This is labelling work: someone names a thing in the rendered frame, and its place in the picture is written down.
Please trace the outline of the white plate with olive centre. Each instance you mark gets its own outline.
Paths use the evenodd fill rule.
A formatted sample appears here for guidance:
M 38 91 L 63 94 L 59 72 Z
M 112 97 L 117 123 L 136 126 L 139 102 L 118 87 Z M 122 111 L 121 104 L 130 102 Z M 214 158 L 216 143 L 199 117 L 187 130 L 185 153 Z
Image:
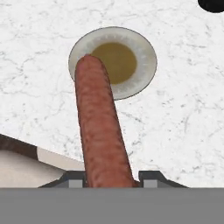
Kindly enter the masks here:
M 103 62 L 116 101 L 140 93 L 151 83 L 157 71 L 157 55 L 150 41 L 123 27 L 110 26 L 91 31 L 74 44 L 68 58 L 72 80 L 78 60 L 86 54 Z

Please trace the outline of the black round object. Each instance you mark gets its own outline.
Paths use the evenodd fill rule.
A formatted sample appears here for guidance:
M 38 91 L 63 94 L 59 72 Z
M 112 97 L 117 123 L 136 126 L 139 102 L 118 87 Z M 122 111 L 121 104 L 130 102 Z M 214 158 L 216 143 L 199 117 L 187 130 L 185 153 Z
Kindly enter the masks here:
M 208 12 L 224 12 L 224 0 L 198 0 L 199 6 Z

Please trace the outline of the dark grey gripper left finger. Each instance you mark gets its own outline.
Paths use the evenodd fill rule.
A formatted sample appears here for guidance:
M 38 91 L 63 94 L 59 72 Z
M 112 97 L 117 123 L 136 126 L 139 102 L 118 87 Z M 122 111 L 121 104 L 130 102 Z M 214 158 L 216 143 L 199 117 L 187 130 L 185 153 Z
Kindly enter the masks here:
M 84 171 L 66 171 L 60 178 L 42 185 L 41 188 L 85 188 L 86 186 L 87 181 Z

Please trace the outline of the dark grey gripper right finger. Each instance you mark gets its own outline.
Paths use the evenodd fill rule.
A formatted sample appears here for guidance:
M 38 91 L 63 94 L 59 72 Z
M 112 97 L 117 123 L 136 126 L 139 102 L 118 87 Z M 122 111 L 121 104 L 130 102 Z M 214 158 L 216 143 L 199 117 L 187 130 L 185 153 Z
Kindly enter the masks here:
M 138 178 L 142 188 L 185 188 L 184 185 L 167 179 L 161 171 L 140 171 Z

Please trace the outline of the brown sausage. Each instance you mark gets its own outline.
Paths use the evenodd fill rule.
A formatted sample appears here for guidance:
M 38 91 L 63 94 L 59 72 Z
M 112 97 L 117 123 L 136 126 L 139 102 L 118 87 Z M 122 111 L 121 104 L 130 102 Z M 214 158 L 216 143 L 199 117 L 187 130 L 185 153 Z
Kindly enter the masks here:
M 87 185 L 137 187 L 105 66 L 88 54 L 78 61 L 74 77 Z

